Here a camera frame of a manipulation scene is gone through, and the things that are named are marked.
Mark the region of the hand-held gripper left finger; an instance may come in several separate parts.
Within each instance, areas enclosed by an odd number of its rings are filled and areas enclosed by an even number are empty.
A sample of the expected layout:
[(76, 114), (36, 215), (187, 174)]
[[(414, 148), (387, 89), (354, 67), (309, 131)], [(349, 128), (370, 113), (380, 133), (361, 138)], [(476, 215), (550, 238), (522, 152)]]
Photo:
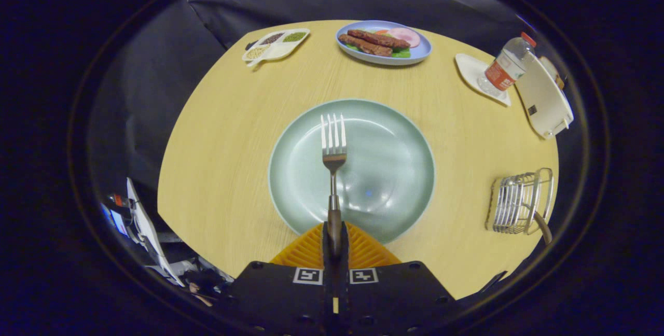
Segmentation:
[(228, 301), (255, 329), (273, 334), (335, 334), (337, 223), (311, 228), (270, 262), (254, 261)]

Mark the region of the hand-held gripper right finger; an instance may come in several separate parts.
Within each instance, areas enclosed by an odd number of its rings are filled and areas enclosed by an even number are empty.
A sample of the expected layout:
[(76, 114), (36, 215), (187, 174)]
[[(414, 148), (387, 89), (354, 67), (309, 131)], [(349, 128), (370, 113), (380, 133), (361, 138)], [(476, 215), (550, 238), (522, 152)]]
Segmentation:
[(401, 262), (351, 223), (342, 225), (335, 263), (342, 334), (427, 334), (457, 311), (455, 298), (423, 262)]

